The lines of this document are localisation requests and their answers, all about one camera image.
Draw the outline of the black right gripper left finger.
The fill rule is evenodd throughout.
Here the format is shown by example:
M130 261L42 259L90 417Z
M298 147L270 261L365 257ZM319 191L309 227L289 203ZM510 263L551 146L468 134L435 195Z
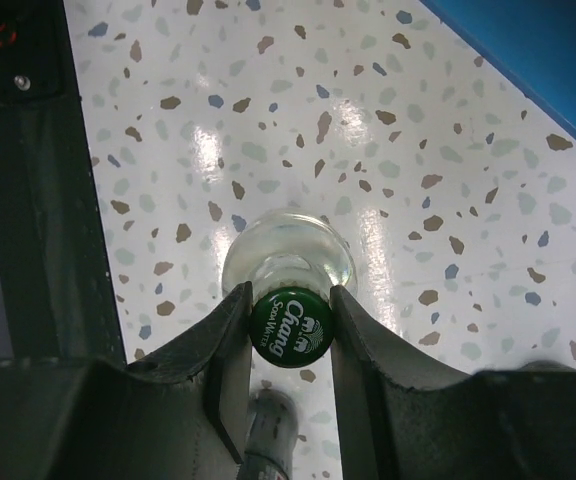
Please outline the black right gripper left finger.
M0 360L0 479L232 479L242 463L252 286L125 367Z

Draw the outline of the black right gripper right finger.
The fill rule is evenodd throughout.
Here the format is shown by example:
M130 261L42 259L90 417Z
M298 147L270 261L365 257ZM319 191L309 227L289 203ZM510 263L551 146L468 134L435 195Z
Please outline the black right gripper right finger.
M466 374L331 291L347 479L576 479L576 370L533 361Z

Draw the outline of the clear soda bottle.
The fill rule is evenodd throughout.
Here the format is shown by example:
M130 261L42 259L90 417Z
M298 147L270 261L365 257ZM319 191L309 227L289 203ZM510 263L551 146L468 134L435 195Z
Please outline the clear soda bottle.
M252 285L251 342L262 358L285 369L316 362L332 344L330 290L358 289L348 243L321 218L294 208L264 213L231 244L222 290L244 282Z

